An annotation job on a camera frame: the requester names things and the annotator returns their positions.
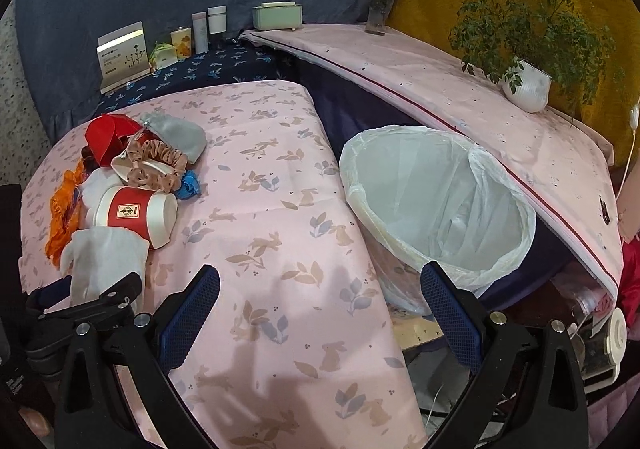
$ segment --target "speckled wall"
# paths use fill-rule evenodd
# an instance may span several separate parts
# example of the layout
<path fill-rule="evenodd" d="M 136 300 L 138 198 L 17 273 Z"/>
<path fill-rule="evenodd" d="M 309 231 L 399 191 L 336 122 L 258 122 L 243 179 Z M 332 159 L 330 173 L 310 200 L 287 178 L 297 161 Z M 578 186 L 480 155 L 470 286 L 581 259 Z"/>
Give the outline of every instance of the speckled wall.
<path fill-rule="evenodd" d="M 11 3 L 0 19 L 0 184 L 27 185 L 51 149 L 27 82 Z"/>

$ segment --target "red and white paper cup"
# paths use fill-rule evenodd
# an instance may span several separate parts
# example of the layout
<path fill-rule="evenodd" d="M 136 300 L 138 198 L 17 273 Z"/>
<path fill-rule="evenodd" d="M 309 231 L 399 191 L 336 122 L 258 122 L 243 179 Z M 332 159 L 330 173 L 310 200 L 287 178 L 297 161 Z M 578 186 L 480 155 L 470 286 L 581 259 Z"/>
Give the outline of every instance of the red and white paper cup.
<path fill-rule="evenodd" d="M 135 187 L 109 189 L 95 212 L 94 225 L 123 227 L 148 240 L 152 249 L 169 242 L 178 212 L 173 194 Z"/>

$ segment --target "trash bag liner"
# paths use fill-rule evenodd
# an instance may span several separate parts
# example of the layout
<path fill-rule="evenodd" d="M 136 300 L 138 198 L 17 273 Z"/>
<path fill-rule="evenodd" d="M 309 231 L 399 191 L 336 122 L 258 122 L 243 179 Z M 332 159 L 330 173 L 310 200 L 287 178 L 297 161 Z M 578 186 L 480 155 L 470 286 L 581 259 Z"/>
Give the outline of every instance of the trash bag liner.
<path fill-rule="evenodd" d="M 397 281 L 393 271 L 378 274 L 387 300 L 409 311 L 429 313 L 418 299 L 426 263 L 436 260 L 459 288 L 481 293 L 516 269 L 533 241 L 536 214 L 522 190 L 462 135 L 422 126 L 366 130 L 344 146 L 340 177 L 362 226 L 417 272 Z"/>

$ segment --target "white flower pot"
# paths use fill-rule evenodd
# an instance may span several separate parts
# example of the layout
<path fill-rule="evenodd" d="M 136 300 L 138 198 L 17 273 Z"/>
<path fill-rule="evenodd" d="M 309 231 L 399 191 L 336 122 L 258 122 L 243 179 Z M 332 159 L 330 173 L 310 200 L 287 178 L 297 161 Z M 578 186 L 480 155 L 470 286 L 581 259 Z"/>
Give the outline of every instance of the white flower pot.
<path fill-rule="evenodd" d="M 525 61 L 520 61 L 520 64 L 524 67 L 523 70 L 518 68 L 522 85 L 516 88 L 515 93 L 512 93 L 509 83 L 503 81 L 501 82 L 502 92 L 523 111 L 528 113 L 542 111 L 549 101 L 551 77 Z"/>

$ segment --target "gray drawstring pouch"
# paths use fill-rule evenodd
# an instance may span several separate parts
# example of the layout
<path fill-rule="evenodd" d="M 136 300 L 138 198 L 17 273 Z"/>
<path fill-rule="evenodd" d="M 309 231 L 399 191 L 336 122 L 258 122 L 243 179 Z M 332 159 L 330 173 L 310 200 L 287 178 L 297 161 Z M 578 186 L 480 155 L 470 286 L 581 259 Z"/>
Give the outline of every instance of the gray drawstring pouch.
<path fill-rule="evenodd" d="M 207 145 L 207 136 L 197 124 L 160 112 L 140 116 L 139 122 L 155 133 L 165 144 L 187 155 L 193 164 Z"/>

